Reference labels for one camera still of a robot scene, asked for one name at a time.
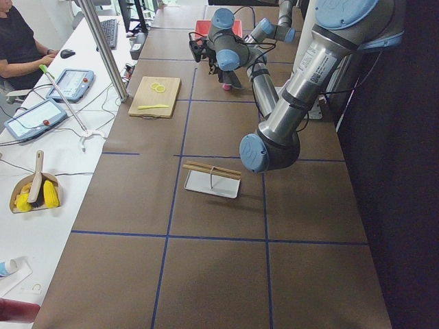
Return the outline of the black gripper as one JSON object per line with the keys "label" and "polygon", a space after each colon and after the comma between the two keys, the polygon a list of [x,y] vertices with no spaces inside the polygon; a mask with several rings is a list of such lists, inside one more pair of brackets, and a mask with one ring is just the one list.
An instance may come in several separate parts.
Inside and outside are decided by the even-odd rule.
{"label": "black gripper", "polygon": [[216,58],[209,58],[209,75],[221,75],[222,70],[219,67]]}

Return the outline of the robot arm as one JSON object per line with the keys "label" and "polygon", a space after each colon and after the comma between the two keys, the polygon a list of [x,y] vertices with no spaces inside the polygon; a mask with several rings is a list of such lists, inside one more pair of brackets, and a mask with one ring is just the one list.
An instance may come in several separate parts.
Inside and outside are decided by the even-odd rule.
{"label": "robot arm", "polygon": [[246,43],[262,43],[266,39],[293,43],[296,30],[293,25],[293,9],[297,1],[279,1],[278,21],[272,23],[269,19],[263,18],[255,28],[244,38]]}
{"label": "robot arm", "polygon": [[233,33],[234,14],[215,11],[205,38],[214,52],[220,81],[239,87],[235,70],[245,68],[264,120],[240,142],[245,168],[261,173],[291,166],[300,153],[297,128],[323,93],[339,63],[358,51],[383,50],[401,42],[405,1],[317,1],[308,8],[314,16],[311,43],[292,76],[277,91],[259,45],[267,38],[291,42],[295,31],[285,15],[292,1],[279,1],[278,24],[261,20],[244,40]]}

